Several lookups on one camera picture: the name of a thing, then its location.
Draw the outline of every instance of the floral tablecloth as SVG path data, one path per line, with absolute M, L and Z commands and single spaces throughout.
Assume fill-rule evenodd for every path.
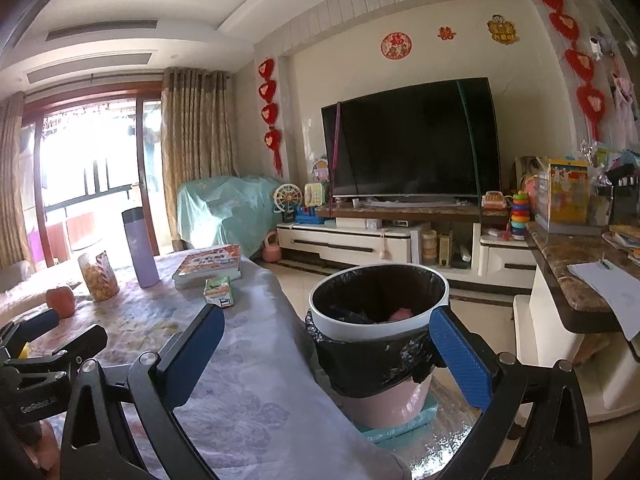
M 76 314 L 30 344 L 47 354 L 94 323 L 108 334 L 103 366 L 130 363 L 159 350 L 204 306 L 202 287 L 176 290 L 171 275 L 186 253 L 157 258 L 161 282 L 141 289 L 131 267 L 116 270 L 120 292 L 94 303 L 84 285 Z M 394 455 L 364 439 L 315 382 L 313 345 L 274 274 L 249 260 L 233 282 L 225 335 L 195 387 L 174 413 L 221 479 L 409 479 Z M 127 419 L 149 471 L 165 478 L 135 408 Z M 64 416 L 52 420 L 58 437 Z

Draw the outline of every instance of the black garbage bag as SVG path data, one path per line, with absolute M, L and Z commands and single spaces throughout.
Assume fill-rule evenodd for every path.
M 322 334 L 311 310 L 305 322 L 331 387 L 345 397 L 361 399 L 380 394 L 409 376 L 419 384 L 440 362 L 428 328 L 394 340 L 345 342 Z
M 429 269 L 388 264 L 336 274 L 316 289 L 312 301 L 319 312 L 332 319 L 384 323 L 400 308 L 418 316 L 435 306 L 444 293 L 444 281 Z M 356 316 L 348 316 L 347 310 Z
M 316 289 L 311 300 L 327 317 L 371 324 L 387 322 L 400 308 L 418 316 L 438 304 L 445 291 L 444 280 L 425 267 L 386 264 L 336 274 Z M 309 311 L 306 330 L 332 388 L 345 397 L 380 394 L 407 377 L 421 383 L 440 363 L 428 327 L 385 340 L 344 342 L 322 334 Z

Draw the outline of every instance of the teal cloth cover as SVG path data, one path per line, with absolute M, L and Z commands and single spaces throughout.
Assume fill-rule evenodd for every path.
M 273 212 L 278 182 L 262 176 L 219 176 L 194 180 L 178 188 L 178 234 L 195 249 L 239 244 L 244 256 L 260 248 L 275 229 Z

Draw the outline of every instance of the pink clothing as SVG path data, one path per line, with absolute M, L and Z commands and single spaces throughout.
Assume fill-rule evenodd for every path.
M 618 127 L 611 139 L 611 147 L 621 151 L 629 148 L 631 144 L 640 142 L 634 121 L 634 84 L 623 77 L 615 77 L 613 81 L 616 86 L 614 101 Z
M 414 314 L 412 314 L 410 308 L 399 308 L 391 315 L 391 317 L 389 318 L 389 322 L 402 321 L 403 319 L 409 319 L 410 317 L 413 317 L 413 316 Z

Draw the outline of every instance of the air vent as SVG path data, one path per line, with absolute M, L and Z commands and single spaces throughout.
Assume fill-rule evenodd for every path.
M 27 73 L 27 79 L 29 79 L 29 83 L 37 83 L 51 77 L 69 74 L 71 72 L 80 72 L 81 70 L 91 70 L 107 66 L 146 65 L 149 63 L 149 59 L 151 59 L 151 54 L 151 52 L 113 54 L 111 56 L 87 57 L 85 59 L 65 61 L 29 72 Z
M 88 32 L 104 32 L 106 30 L 126 30 L 129 28 L 157 28 L 158 20 L 121 20 L 119 22 L 99 22 L 87 23 L 85 25 L 75 25 L 74 27 L 59 28 L 50 30 L 45 41 L 59 40 L 78 34 Z

